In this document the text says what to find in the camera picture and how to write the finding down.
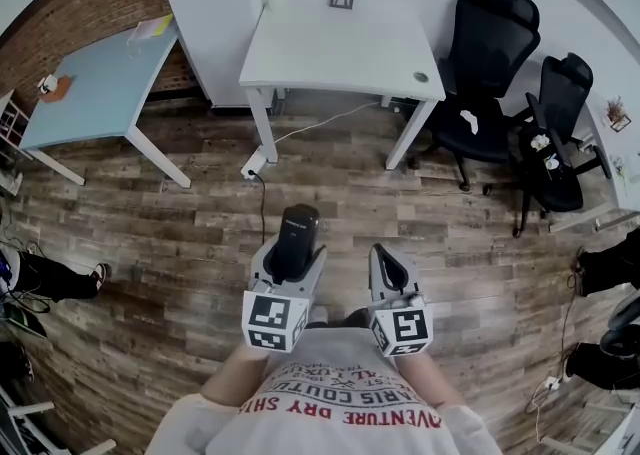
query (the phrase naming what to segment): desk hole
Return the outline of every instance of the desk hole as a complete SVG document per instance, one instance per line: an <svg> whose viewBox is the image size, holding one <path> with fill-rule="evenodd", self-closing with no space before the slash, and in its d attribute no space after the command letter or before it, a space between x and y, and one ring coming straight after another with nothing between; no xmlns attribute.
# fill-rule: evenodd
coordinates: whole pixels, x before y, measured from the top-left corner
<svg viewBox="0 0 640 455"><path fill-rule="evenodd" d="M416 71L413 73L413 77L418 80L420 83L427 83L429 81L429 77L420 71Z"/></svg>

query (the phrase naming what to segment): orange object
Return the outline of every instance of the orange object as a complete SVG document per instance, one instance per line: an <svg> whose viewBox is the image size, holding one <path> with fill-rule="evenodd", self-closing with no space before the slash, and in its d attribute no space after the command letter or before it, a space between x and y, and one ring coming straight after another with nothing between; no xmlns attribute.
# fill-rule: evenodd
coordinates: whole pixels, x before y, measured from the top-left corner
<svg viewBox="0 0 640 455"><path fill-rule="evenodd" d="M66 75L62 76L58 78L58 87L56 88L56 90L47 92L46 94L40 94L40 99L45 103L60 101L67 94L69 87L71 87L71 77Z"/></svg>

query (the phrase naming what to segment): light blue desk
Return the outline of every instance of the light blue desk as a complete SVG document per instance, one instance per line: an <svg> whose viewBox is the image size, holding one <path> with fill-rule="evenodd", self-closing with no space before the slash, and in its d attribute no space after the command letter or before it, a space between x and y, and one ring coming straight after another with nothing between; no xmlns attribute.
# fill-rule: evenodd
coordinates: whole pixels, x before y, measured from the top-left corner
<svg viewBox="0 0 640 455"><path fill-rule="evenodd" d="M67 55L55 71L72 79L63 100L39 101L20 148L71 181L84 178L40 149L53 144L102 137L125 137L142 154L184 188L191 180L137 128L142 106L162 64L178 38L175 21L160 36L127 46L133 29L115 34Z"/></svg>

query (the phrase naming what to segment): chair backrest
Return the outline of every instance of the chair backrest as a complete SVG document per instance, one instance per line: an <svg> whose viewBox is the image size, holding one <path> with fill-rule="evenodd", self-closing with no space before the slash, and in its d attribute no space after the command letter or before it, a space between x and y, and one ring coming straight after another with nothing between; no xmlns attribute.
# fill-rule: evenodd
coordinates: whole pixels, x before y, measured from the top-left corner
<svg viewBox="0 0 640 455"><path fill-rule="evenodd" d="M540 43L531 0L458 0L452 61L458 94L502 98Z"/></svg>
<svg viewBox="0 0 640 455"><path fill-rule="evenodd" d="M547 126L556 130L563 144L569 142L573 134L592 85L591 68L574 53L562 60L544 59L538 101Z"/></svg>

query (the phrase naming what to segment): chair wheel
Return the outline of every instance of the chair wheel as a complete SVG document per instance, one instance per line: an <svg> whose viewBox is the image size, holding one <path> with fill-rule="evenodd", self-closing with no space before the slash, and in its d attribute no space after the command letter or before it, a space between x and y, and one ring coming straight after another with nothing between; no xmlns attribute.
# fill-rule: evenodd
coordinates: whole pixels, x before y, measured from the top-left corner
<svg viewBox="0 0 640 455"><path fill-rule="evenodd" d="M407 160L407 167L412 171L417 171L420 168L420 160L418 160L417 156L411 156Z"/></svg>

